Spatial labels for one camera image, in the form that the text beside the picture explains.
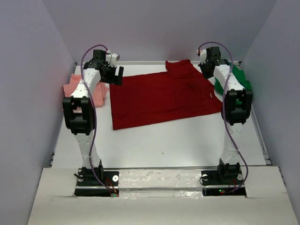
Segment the white wall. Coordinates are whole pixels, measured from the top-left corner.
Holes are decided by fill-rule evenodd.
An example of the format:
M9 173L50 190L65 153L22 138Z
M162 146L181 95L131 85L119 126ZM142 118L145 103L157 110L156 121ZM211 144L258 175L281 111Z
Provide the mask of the white wall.
M71 56L94 44L121 60L198 59L206 41L244 59L276 0L43 0Z
M278 0L243 62L271 160L300 221L300 1Z
M41 0L0 3L0 224L27 224L72 57Z

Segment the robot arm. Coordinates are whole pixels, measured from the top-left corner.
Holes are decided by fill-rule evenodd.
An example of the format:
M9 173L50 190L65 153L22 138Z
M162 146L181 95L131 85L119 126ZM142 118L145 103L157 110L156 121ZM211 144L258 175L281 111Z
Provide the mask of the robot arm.
M98 82L122 85L123 67L119 68L118 76L115 75L116 64L120 59L118 54L109 51L94 50L93 59L83 67L84 80L90 92L93 93ZM94 135L94 110L86 87L81 79L70 97L62 101L66 126L74 134L82 155L82 178L93 177L90 167L90 157L97 176L103 179L103 166L97 154L95 144L92 155L89 156L92 138Z
M216 77L223 89L226 90L225 118L223 111L221 111L222 118L227 123L232 139L238 145L243 126L250 116L253 93L251 90L245 89L232 73L228 80L227 87L224 88L230 72L230 64L227 60L221 59L219 47L202 50L198 55L200 56L199 66L204 78ZM203 185L211 185L211 182L213 184L221 184L224 180L238 180L237 177L240 173L239 154L230 136L225 132L223 152L217 171L211 172L209 178L203 180Z

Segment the purple cable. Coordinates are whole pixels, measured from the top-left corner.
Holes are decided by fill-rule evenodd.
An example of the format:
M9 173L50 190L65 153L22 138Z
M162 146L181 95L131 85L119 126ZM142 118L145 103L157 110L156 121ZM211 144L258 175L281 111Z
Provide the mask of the purple cable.
M95 121L94 121L94 123L95 123L95 130L94 130L94 136L93 136L93 139L92 139L92 143L91 143L91 146L90 146L90 152L89 152L89 157L90 157L90 158L89 158L89 160L90 160L90 167L91 167L91 169L92 169L92 172L93 172L93 174L94 174L94 177L95 177L96 180L99 182L99 184L101 184L101 185L102 185L103 187L105 187L106 189L110 189L108 186L106 186L104 183L102 183L101 180L98 178L98 176L97 176L97 174L96 174L96 172L95 172L95 170L94 170L94 166L93 166L93 164L92 164L92 159L91 159L92 150L93 150L93 145L94 145L94 143L95 143L96 131L97 131L97 114L96 114L96 107L95 107L95 103L94 103L94 99L93 99L92 93L90 92L90 89L89 89L87 83L86 83L85 80L84 80L84 75L83 75L83 60L84 60L86 54L87 54L90 50L92 50L93 48L96 48L96 47L103 47L103 48L106 49L106 51L108 50L108 48L107 48L106 46L104 46L104 45L94 45L94 46L92 46L91 48L89 48L89 49L83 54L83 57L81 58L81 62L80 62L80 72L81 72L81 79L82 79L83 84L84 84L84 86L85 86L85 88L86 88L86 90L87 90L87 92L88 92L88 94L89 94L90 101L91 101L91 103L92 103L92 106L93 106L93 109L94 109L94 114L95 114Z
M227 76L227 79L226 79L225 84L224 84L223 102L222 102L223 118L226 118L226 117L225 117L225 96L226 96L226 91L227 91L226 88L227 88L227 85L228 85L228 81L229 81L229 78L230 78L230 76L231 76L231 72L233 71L233 58L232 58L232 55L230 54L229 50L228 50L224 45L222 45L222 44L219 43L219 42L215 42L215 41L208 41L208 42L205 42L205 43L203 43L202 45L200 45L199 48L198 48L198 53L199 53L199 54L200 54L200 48L201 48L202 46L206 45L206 44L217 44L217 45L222 46L222 47L225 48L225 50L228 52L229 57L230 57L230 60L231 60L229 75ZM228 126L227 126L227 122L226 122L225 119L224 119L224 125L225 125L225 129L226 129L226 132L227 132L228 136L230 137L230 139L231 139L231 141L232 141L232 143L233 143L233 145L234 145L236 151L238 152L240 158L242 159L242 161L244 162L245 167L246 167L246 175L245 175L244 180L241 182L241 184L240 184L239 186L237 186L236 188L234 188L233 190L230 191L230 192L234 192L234 191L236 191L237 189L239 189L241 186L244 185L244 183L245 183L245 181L246 181L246 179L247 179L247 177L248 177L249 168L248 168L248 165L247 165L247 163L246 163L244 157L242 156L241 152L239 151L238 145L235 143L233 137L231 136L231 134L230 134L230 132L229 132L229 129L228 129Z

